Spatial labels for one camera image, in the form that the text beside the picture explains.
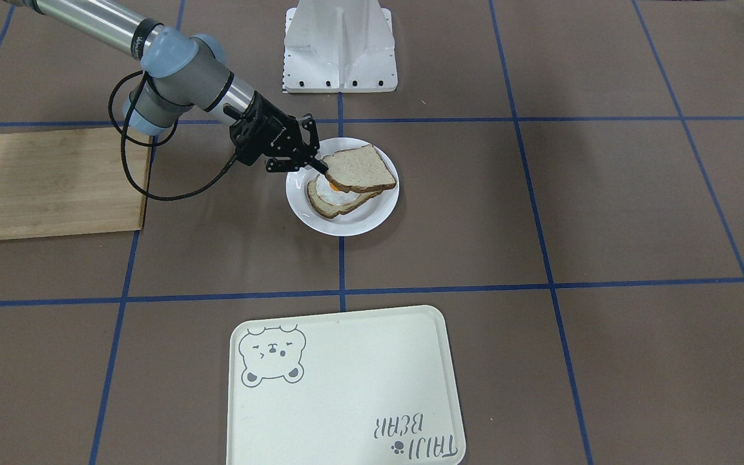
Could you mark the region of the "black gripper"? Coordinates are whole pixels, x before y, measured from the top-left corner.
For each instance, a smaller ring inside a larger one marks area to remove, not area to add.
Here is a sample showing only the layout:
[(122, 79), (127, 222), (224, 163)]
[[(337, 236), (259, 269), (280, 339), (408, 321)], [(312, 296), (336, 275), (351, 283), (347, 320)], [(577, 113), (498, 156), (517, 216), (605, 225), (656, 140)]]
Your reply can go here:
[[(235, 147), (231, 159), (248, 167), (265, 156), (267, 172), (328, 171), (328, 165), (316, 157), (321, 145), (313, 115), (288, 115), (260, 92), (254, 92), (245, 111), (230, 126), (229, 135)], [(293, 158), (296, 151), (298, 158)]]

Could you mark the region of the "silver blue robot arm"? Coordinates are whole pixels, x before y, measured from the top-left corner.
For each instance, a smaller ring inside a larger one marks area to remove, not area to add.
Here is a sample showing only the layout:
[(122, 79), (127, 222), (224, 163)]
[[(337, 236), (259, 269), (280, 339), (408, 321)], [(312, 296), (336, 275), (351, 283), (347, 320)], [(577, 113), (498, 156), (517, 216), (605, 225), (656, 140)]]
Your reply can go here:
[(137, 132), (160, 134), (198, 108), (230, 128), (236, 161), (244, 165), (265, 156), (269, 172), (304, 167), (327, 171), (318, 159), (313, 117), (286, 114), (236, 76), (212, 37), (183, 35), (113, 1), (17, 1), (17, 6), (56, 19), (139, 62), (147, 82), (130, 115)]

